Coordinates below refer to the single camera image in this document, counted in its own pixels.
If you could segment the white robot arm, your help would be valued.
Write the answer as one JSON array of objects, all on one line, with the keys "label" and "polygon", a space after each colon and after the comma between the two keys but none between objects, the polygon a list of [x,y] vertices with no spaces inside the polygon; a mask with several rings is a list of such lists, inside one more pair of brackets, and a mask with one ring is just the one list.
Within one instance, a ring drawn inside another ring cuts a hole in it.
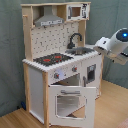
[{"label": "white robot arm", "polygon": [[124,50],[128,47],[128,29],[118,30],[111,38],[102,37],[93,47],[98,53],[110,58],[114,63],[124,65],[128,61],[128,54]]}]

